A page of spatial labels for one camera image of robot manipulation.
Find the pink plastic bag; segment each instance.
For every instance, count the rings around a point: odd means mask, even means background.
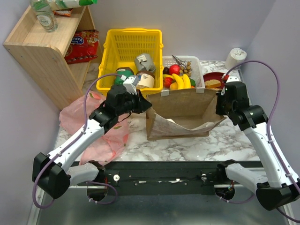
[[[60,126],[71,135],[78,131],[84,124],[83,100],[84,96],[80,97],[60,112]],[[92,111],[98,108],[104,100],[104,96],[90,91],[86,101],[88,116]],[[125,117],[126,115],[123,115],[119,117],[119,120],[122,120]],[[90,160],[98,161],[101,165],[111,162],[123,151],[128,139],[128,134],[127,120],[117,123],[105,135],[94,141],[94,143],[83,152],[79,164],[85,164]]]

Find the purple wall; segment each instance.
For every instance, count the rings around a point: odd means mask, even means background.
[[[29,1],[0,3],[3,43]],[[53,149],[59,111],[2,45],[0,69],[0,224],[23,225],[32,205],[33,158]]]
[[[109,29],[144,27],[163,32],[164,55],[225,60],[247,48],[275,0],[111,0],[91,6],[100,40]]]
[[[273,132],[287,160],[300,174],[300,1],[277,0],[252,44],[248,59],[262,60],[278,73],[282,88],[274,114]],[[269,115],[276,96],[276,82],[272,73],[262,65],[243,68],[253,104],[261,105]],[[300,200],[293,205],[298,219]]]

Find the wooden shelf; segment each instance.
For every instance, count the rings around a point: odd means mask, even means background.
[[[70,67],[70,70],[72,71],[72,74],[73,74],[77,84],[78,84],[78,87],[80,89],[82,89],[84,80],[86,78],[86,74],[88,73],[88,70],[90,67],[90,61],[69,64],[69,67]]]
[[[65,56],[84,11],[85,7],[79,7],[73,9],[70,17],[56,16],[58,29],[55,32],[46,31],[36,20],[23,44],[55,46]]]
[[[13,28],[4,46],[59,109],[83,95],[90,62],[68,65],[64,57],[76,31],[94,30],[88,6],[74,8],[70,17],[56,16],[58,29],[46,31],[29,6]],[[101,45],[98,58],[102,59]]]

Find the brown paper bag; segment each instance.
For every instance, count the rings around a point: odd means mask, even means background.
[[[152,108],[146,112],[148,140],[183,137],[204,137],[215,128],[224,116],[216,115],[217,96],[215,90],[196,89],[169,91],[148,95]]]

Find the bread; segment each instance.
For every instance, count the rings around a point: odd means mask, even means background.
[[[216,91],[219,91],[219,90],[222,90],[220,88],[210,88],[211,90],[216,90]]]
[[[218,80],[209,80],[205,82],[205,87],[206,88],[218,88],[221,87],[221,82]]]

